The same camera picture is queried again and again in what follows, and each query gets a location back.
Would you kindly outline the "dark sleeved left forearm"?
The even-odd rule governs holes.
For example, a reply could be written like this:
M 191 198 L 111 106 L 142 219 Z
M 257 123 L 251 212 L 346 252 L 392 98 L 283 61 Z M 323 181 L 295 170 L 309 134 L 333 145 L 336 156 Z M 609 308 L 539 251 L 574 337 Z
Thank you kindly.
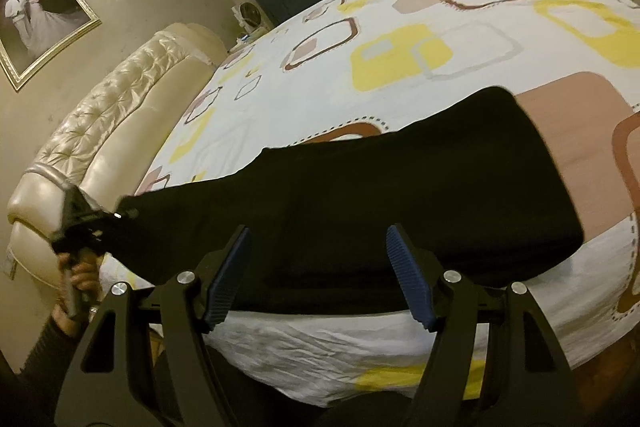
M 79 340 L 89 325 L 87 314 L 70 319 L 57 303 L 16 379 L 30 392 L 60 389 Z

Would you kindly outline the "person left hand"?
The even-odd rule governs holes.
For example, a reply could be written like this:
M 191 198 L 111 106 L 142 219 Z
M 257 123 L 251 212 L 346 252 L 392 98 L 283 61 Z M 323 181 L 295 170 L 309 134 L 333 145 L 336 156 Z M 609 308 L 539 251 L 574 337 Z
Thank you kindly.
M 61 272 L 60 299 L 62 309 L 73 314 L 77 298 L 87 299 L 90 305 L 101 295 L 98 256 L 89 248 L 81 248 L 77 254 L 57 254 Z

